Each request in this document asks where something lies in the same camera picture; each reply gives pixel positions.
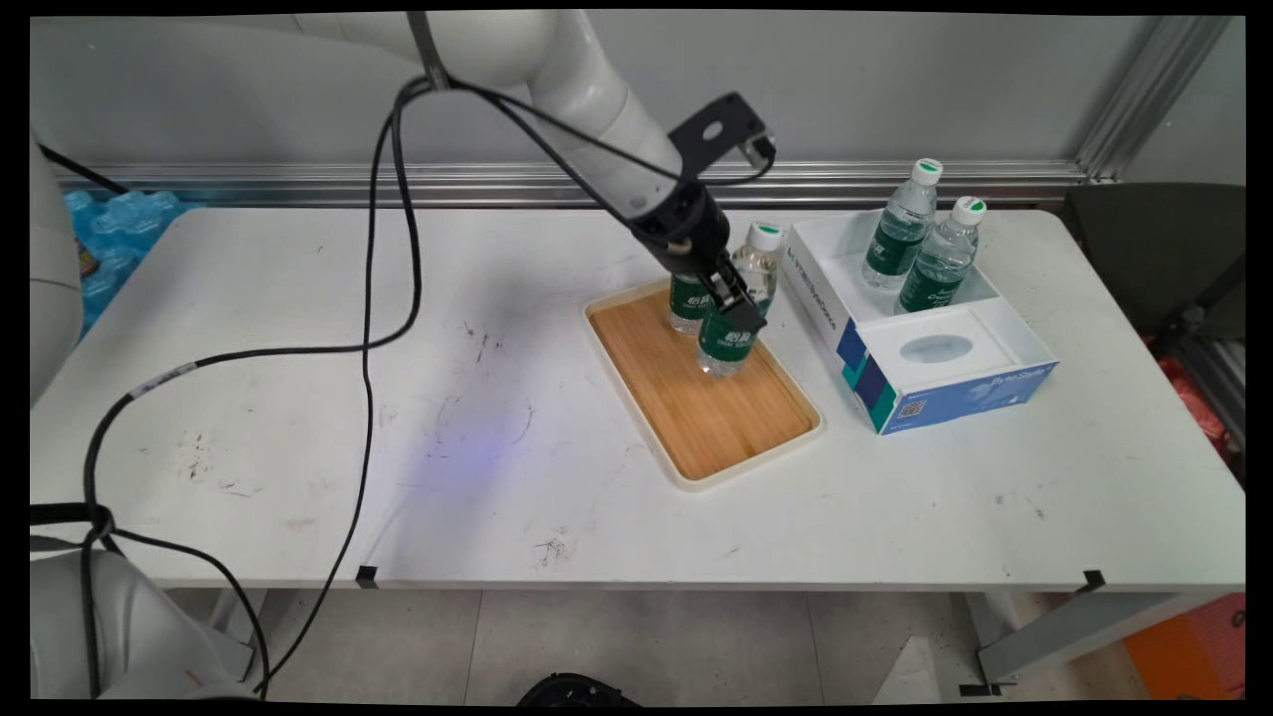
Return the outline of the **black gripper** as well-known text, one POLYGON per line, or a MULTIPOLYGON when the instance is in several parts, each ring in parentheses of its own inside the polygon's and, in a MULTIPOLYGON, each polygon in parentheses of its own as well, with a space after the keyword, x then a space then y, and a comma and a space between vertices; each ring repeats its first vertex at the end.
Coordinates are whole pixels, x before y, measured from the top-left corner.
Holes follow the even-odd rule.
POLYGON ((677 185, 662 203, 629 224, 665 270, 698 276, 695 311, 709 311, 714 304, 733 329, 752 334, 768 326, 746 279, 731 262, 729 222, 704 183, 677 185), (701 276, 709 279, 709 285, 701 276))

